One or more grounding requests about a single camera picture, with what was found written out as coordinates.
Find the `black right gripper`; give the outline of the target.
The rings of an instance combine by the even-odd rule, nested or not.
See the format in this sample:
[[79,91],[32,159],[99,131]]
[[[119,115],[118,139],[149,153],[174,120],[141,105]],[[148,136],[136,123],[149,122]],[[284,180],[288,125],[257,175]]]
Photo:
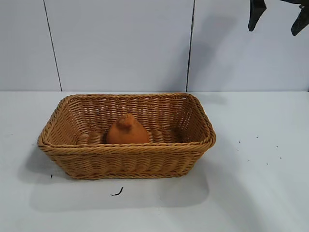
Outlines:
[[[281,0],[290,4],[299,5],[301,11],[291,27],[291,33],[296,36],[309,24],[309,0]],[[267,9],[264,0],[250,0],[250,15],[248,30],[253,31],[259,18]]]

